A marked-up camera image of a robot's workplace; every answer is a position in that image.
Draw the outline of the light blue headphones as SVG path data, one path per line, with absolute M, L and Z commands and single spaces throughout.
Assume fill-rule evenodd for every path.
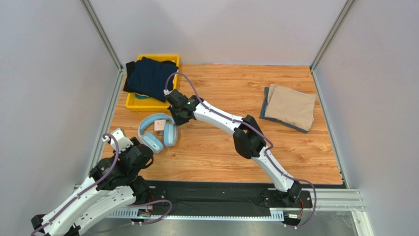
M 146 128 L 152 125 L 157 119 L 165 119 L 167 121 L 162 142 L 150 132 L 145 132 Z M 176 145 L 178 139 L 178 128 L 171 116 L 164 113 L 156 113 L 146 117 L 140 122 L 137 134 L 142 144 L 148 146 L 154 154 L 158 154 L 164 149 L 164 147 L 173 147 Z

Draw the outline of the pinkish cube power adapter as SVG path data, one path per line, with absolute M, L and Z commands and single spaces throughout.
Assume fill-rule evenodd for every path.
M 153 130 L 155 134 L 162 135 L 164 133 L 167 121 L 165 119 L 157 119 L 153 123 Z

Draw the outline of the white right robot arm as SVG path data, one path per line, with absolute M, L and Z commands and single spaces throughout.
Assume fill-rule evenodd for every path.
M 256 162 L 268 175 L 274 187 L 282 193 L 284 201 L 297 203 L 302 190 L 298 180 L 292 177 L 276 160 L 270 148 L 272 143 L 263 135 L 254 117 L 239 117 L 220 110 L 197 96 L 166 95 L 169 111 L 180 126 L 191 119 L 211 124 L 233 137 L 236 152 Z

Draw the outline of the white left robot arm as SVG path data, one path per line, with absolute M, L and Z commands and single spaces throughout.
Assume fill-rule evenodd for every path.
M 121 207 L 148 203 L 150 187 L 139 171 L 153 163 L 152 150 L 120 131 L 105 133 L 102 140 L 112 146 L 114 155 L 101 159 L 59 207 L 34 216 L 31 235 L 81 236 Z

